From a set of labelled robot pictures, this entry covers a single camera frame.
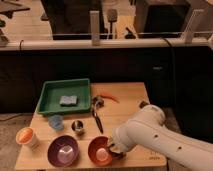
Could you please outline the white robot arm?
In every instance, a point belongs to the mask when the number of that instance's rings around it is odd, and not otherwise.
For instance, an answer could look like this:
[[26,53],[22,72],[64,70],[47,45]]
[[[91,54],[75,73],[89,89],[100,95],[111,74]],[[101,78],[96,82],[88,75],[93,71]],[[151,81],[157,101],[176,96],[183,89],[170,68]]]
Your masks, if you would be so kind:
[[192,171],[213,171],[213,144],[173,132],[164,126],[165,114],[146,105],[113,130],[108,149],[127,153],[136,145],[154,150]]

